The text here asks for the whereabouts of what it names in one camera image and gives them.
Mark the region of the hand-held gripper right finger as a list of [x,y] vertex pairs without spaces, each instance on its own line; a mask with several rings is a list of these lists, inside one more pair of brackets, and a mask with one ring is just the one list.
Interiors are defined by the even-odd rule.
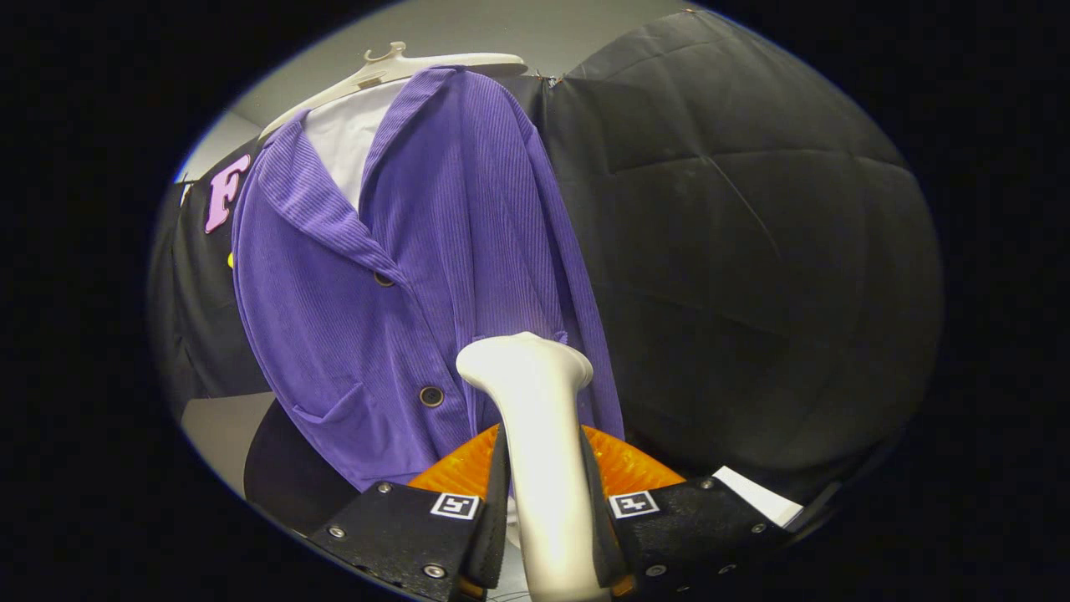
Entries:
[[718,477],[685,479],[602,431],[582,428],[594,564],[615,601],[710,601],[791,534]]

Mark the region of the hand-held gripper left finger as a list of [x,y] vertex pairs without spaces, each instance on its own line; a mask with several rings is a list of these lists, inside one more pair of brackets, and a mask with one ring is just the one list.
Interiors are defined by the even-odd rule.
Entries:
[[500,426],[406,484],[379,481],[308,543],[333,564],[416,601],[485,601],[496,588],[511,480]]

